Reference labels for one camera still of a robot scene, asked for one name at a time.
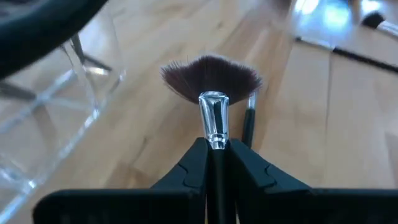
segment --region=thin brush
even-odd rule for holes
[[[226,58],[206,55],[181,65],[161,69],[170,89],[199,104],[209,152],[207,209],[209,224],[236,223],[233,186],[229,186],[226,150],[229,147],[228,104],[247,98],[262,84],[255,70]]]
[[[346,58],[349,58],[349,59],[353,59],[353,60],[356,60],[356,61],[361,62],[361,63],[372,65],[372,66],[375,66],[377,68],[381,68],[381,69],[384,69],[384,70],[387,70],[387,71],[390,71],[390,72],[398,73],[398,67],[395,66],[395,65],[391,65],[391,64],[388,64],[388,63],[385,63],[385,62],[378,61],[378,60],[376,60],[374,58],[370,58],[370,57],[363,56],[363,55],[360,55],[360,54],[357,54],[357,53],[354,53],[354,52],[350,52],[348,50],[339,48],[337,46],[330,45],[329,43],[327,43],[325,41],[322,41],[322,40],[310,39],[310,38],[306,38],[306,37],[296,37],[295,40],[297,42],[303,42],[303,43],[306,43],[308,45],[312,45],[312,46],[316,46],[316,47],[321,47],[323,49],[327,49],[330,52],[333,52],[334,54],[337,54],[337,55],[340,55],[340,56],[343,56],[343,57],[346,57]]]
[[[256,117],[257,92],[253,92],[249,99],[244,114],[242,142],[251,149],[254,135],[254,118]]]
[[[368,14],[362,21],[362,25],[376,29],[398,39],[398,26],[386,21],[384,16],[377,11]]]

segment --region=black brush handle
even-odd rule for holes
[[[235,224],[235,201],[227,171],[226,149],[210,150],[207,182],[209,224]]]
[[[254,118],[256,117],[255,109],[247,109],[244,115],[242,142],[251,149],[254,134]]]
[[[384,69],[384,70],[387,70],[387,71],[390,71],[390,72],[398,73],[398,67],[395,66],[395,65],[391,65],[391,64],[388,64],[388,63],[380,62],[380,61],[375,60],[373,58],[369,58],[369,57],[366,57],[366,56],[363,56],[363,55],[352,53],[352,52],[349,52],[347,50],[341,49],[339,47],[335,47],[332,50],[332,52],[335,53],[335,54],[338,54],[340,56],[346,57],[346,58],[350,58],[350,59],[357,60],[357,61],[362,62],[362,63],[366,63],[368,65],[373,65],[375,67],[378,67],[378,68],[381,68],[381,69]]]

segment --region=fan brush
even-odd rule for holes
[[[208,223],[236,223],[234,197],[228,186],[228,105],[247,98],[262,85],[257,72],[227,58],[205,55],[187,65],[172,62],[162,78],[176,94],[199,104],[209,152]]]
[[[379,30],[385,34],[388,34],[398,39],[398,26],[386,21],[384,16],[379,12],[375,11],[368,14],[362,21],[362,25],[367,26],[371,29]]]

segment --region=brush handle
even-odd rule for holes
[[[377,29],[395,39],[398,39],[398,27],[395,24],[383,21],[378,25]]]
[[[207,214],[209,224],[235,224],[235,201],[227,172],[227,150],[209,152]]]
[[[391,65],[391,64],[388,64],[388,63],[384,63],[384,62],[380,62],[378,60],[374,60],[372,58],[369,58],[369,57],[366,57],[366,56],[363,56],[363,55],[352,53],[352,52],[349,52],[347,50],[343,50],[343,49],[341,49],[339,47],[335,47],[332,50],[332,52],[337,54],[337,55],[346,57],[346,58],[350,58],[350,59],[357,60],[357,61],[362,62],[362,63],[366,63],[368,65],[373,65],[375,67],[378,67],[378,68],[381,68],[381,69],[384,69],[384,70],[387,70],[387,71],[390,71],[390,72],[398,73],[398,67],[396,67],[394,65]]]
[[[305,44],[311,45],[311,46],[316,46],[316,47],[321,47],[327,50],[331,50],[334,54],[353,59],[362,63],[366,63],[368,65],[375,66],[377,68],[381,68],[390,72],[395,72],[398,73],[398,67],[395,65],[391,65],[388,63],[380,62],[376,59],[363,56],[357,53],[349,52],[347,50],[341,49],[336,46],[330,45],[328,42],[325,42],[323,40],[317,40],[317,39],[311,39],[307,37],[296,37],[295,40],[297,42],[303,42]]]
[[[251,149],[254,134],[254,118],[256,117],[255,109],[247,109],[244,115],[242,142]]]

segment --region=brush ferrule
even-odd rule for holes
[[[229,98],[218,91],[207,91],[199,96],[199,106],[205,136],[212,149],[225,149],[228,142]]]
[[[256,109],[256,103],[257,103],[257,91],[254,91],[250,94],[250,97],[248,99],[247,109]]]
[[[392,24],[387,21],[381,22],[378,26],[377,29],[380,31],[383,31],[395,38],[398,37],[398,27],[395,24]]]

